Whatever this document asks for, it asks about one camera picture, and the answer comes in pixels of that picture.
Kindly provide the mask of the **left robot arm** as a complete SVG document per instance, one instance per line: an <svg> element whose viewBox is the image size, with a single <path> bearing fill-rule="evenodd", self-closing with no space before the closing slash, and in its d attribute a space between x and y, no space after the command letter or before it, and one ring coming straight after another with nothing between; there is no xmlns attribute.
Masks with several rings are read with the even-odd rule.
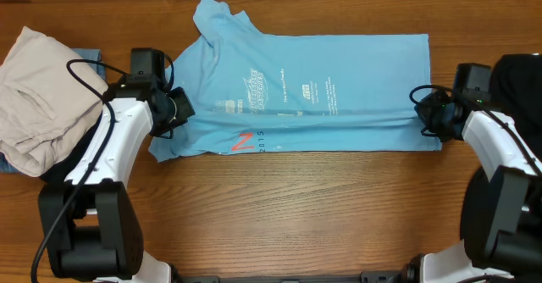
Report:
<svg viewBox="0 0 542 283"><path fill-rule="evenodd" d="M195 111L174 85L174 63L153 48L134 48L130 71L105 92L76 79L102 102L95 133L63 182L38 197L44 237L30 267L38 280L43 256L57 278L80 282L179 282L178 270L144 248L127 193L131 170L147 136L171 139Z"/></svg>

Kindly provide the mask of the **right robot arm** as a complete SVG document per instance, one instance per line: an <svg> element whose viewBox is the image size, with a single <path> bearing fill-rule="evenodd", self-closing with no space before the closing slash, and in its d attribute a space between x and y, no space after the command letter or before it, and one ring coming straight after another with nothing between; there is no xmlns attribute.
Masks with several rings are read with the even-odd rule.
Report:
<svg viewBox="0 0 542 283"><path fill-rule="evenodd" d="M401 282L539 282L541 162L512 117L490 108L491 68L459 64L451 88L415 100L423 136L466 142L480 169L462 203L460 242L408 264Z"/></svg>

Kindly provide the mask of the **light blue printed t-shirt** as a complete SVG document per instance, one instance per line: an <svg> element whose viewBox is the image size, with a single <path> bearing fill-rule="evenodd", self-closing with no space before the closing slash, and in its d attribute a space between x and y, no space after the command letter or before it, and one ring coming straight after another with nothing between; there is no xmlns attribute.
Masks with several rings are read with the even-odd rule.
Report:
<svg viewBox="0 0 542 283"><path fill-rule="evenodd" d="M195 113L152 141L156 160L440 150L409 98L430 81L427 35L276 36L215 0L201 0L193 20L200 36L171 75Z"/></svg>

